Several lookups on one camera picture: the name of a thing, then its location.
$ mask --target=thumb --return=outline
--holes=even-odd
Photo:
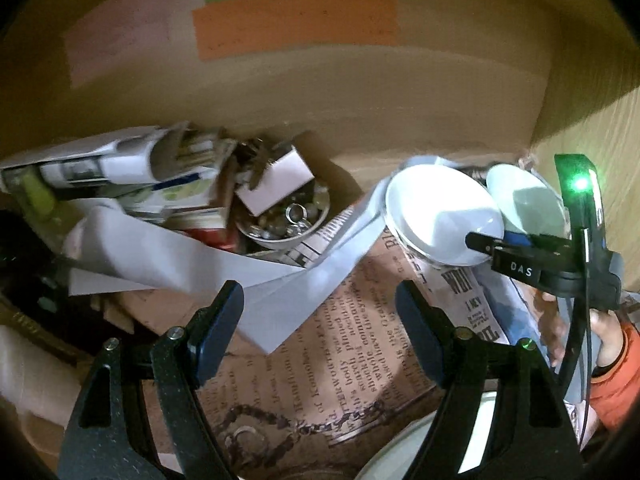
[[[589,312],[589,317],[591,331],[602,341],[596,364],[599,367],[609,366],[619,357],[625,344],[618,317],[611,310],[604,312],[593,308]]]

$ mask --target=green led light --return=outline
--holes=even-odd
[[[589,178],[586,176],[577,177],[571,184],[574,191],[585,191],[589,189]]]

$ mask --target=pink sticky note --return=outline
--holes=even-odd
[[[106,0],[63,35],[71,86],[169,40],[167,0]]]
[[[291,150],[264,170],[258,187],[250,190],[245,184],[236,195],[253,216],[258,216],[313,177],[300,154]]]

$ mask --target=human hand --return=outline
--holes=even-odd
[[[560,317],[555,296],[538,290],[534,291],[532,296],[532,301],[527,302],[527,306],[538,323],[540,340],[548,350],[551,365],[558,366],[564,357],[561,338],[566,334],[568,327]],[[590,324],[591,331],[602,341],[596,366],[607,367],[616,361],[625,343],[620,321],[612,310],[604,312],[592,308]]]

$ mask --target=bowl of jewelry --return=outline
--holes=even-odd
[[[239,213],[240,232],[261,247],[287,250],[316,231],[329,215],[329,189],[315,180],[291,193],[260,216]]]

